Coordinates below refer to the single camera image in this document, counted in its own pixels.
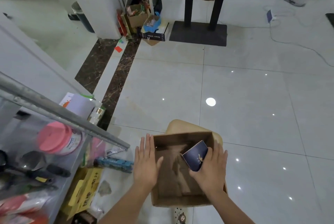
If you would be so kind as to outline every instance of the table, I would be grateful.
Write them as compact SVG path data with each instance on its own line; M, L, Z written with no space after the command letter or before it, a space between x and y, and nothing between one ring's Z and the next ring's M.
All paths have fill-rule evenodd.
M217 24L224 0L215 0L210 23L192 22L193 0L185 0L184 21L175 21L169 40L183 43L196 43L226 46L227 25ZM153 0L149 0L153 12Z

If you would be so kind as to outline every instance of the small navy box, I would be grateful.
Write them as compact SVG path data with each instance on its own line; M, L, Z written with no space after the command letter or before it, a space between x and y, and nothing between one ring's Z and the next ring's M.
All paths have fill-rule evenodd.
M192 171L199 171L207 152L208 147L206 146L204 141L201 140L191 149L182 154L182 157Z

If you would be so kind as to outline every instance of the jar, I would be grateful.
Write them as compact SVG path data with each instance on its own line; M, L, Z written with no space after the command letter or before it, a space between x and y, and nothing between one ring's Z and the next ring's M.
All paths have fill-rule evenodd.
M60 122L47 124L39 133L37 143L40 150L58 155L72 153L79 146L82 133Z

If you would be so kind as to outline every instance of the electrical cord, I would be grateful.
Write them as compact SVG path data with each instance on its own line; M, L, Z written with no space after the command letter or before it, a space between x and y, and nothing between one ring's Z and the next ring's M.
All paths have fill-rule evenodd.
M263 10L264 11L269 11L269 9L268 9L268 7L269 6L264 6L263 7ZM315 20L315 22L313 22L311 25L309 25L309 26L306 26L306 25L304 25L301 21L300 21L300 19L297 17L297 15L296 15L296 11L294 10L294 9L291 9L291 8L287 8L288 9L288 13L291 13L291 15L289 15L289 14L276 14L276 15L274 15L275 17L279 17L279 16L281 16L281 17L295 17L295 18L297 18L297 20L298 20L298 22L299 22L299 24L301 25L301 26L303 26L303 27L311 27L311 26L313 26L314 24L315 24L315 22L317 21L317 20ZM324 63L326 64L326 65L328 65L328 66L330 66L330 67L334 67L333 65L330 65L328 62L327 62L327 60L319 53L319 52L317 52L315 49L312 49L312 48L309 48L309 47L306 47L306 46L304 46L304 45L301 45L301 44L298 44L298 43L293 43L293 42L281 42L281 41L277 41L277 40L275 40L274 38L273 38L273 36L272 36L272 28L274 28L274 27L278 27L279 25L281 25L281 21L280 20L273 20L273 22L278 22L278 24L277 25L275 25L275 26L272 26L271 25L271 22L269 23L269 27L248 27L248 26L240 26L240 25L233 25L233 24L229 24L229 25L231 25L231 26L235 26L235 27L240 27L240 28L244 28L244 29L269 29L269 32L270 32L270 38L271 38L271 40L273 40L274 42L276 42L276 43L282 43L282 44L289 44L289 45L294 45L294 46L298 46L298 47L302 47L302 48L305 48L305 49L308 49L308 50L311 50L311 51L313 51L313 52L315 52L323 61L324 61Z

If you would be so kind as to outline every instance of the hand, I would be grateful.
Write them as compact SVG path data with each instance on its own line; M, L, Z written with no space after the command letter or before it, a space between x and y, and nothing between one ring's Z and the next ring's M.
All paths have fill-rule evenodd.
M208 147L201 169L198 172L189 170L190 176L209 199L211 195L223 191L227 159L228 151L224 152L223 146L215 140L214 149Z
M146 144L144 147L144 137L140 140L140 147L136 146L135 164L133 168L134 183L147 189L150 192L157 183L159 169L163 157L155 163L155 147L153 136L146 134Z

